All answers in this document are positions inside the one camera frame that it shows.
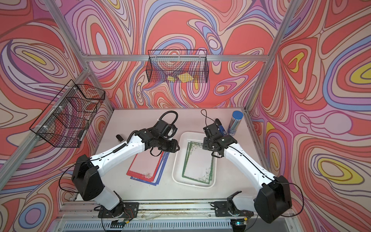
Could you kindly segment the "green bordered stationery sheet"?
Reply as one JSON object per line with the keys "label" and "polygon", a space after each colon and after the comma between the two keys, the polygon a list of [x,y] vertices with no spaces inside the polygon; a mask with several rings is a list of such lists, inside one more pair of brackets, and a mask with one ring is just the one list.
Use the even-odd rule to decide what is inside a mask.
{"label": "green bordered stationery sheet", "polygon": [[214,159],[203,144],[190,141],[187,144],[182,178],[210,185],[213,179]]}

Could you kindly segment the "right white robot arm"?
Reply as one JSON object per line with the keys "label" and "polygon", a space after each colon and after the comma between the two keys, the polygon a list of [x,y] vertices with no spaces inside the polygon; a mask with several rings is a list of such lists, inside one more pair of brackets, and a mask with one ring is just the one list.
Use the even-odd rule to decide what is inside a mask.
{"label": "right white robot arm", "polygon": [[218,153],[232,162],[253,184],[257,195],[248,196],[237,191],[227,198],[232,215],[240,211],[256,212],[266,223],[272,223],[292,207],[290,184],[284,176],[276,177],[253,160],[231,135],[224,134],[217,123],[203,128],[206,137],[203,149]]}

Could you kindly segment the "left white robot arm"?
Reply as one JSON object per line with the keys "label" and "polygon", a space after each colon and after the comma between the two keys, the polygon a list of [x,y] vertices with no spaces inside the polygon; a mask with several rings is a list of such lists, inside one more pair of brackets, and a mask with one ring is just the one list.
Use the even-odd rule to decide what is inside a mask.
{"label": "left white robot arm", "polygon": [[95,201],[108,210],[113,210],[122,201],[109,189],[102,177],[128,158],[146,150],[157,148],[162,152],[176,153],[180,150],[178,141],[166,138],[148,129],[133,131],[131,137],[103,153],[77,159],[71,180],[84,201]]}

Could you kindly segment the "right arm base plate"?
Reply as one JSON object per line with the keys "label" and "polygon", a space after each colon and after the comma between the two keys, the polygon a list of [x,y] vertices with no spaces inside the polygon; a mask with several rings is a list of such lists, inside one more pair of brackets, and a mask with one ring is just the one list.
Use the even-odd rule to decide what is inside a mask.
{"label": "right arm base plate", "polygon": [[228,201],[216,201],[210,203],[210,206],[214,209],[216,217],[245,217],[251,218],[254,216],[254,212],[246,210],[238,210],[233,202]]}

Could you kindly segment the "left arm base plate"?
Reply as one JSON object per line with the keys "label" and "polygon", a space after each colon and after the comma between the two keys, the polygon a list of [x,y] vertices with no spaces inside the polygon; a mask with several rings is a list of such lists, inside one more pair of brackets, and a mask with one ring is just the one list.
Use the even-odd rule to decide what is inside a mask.
{"label": "left arm base plate", "polygon": [[139,203],[123,202],[119,203],[114,209],[108,210],[105,207],[99,210],[98,218],[136,218],[139,211]]}

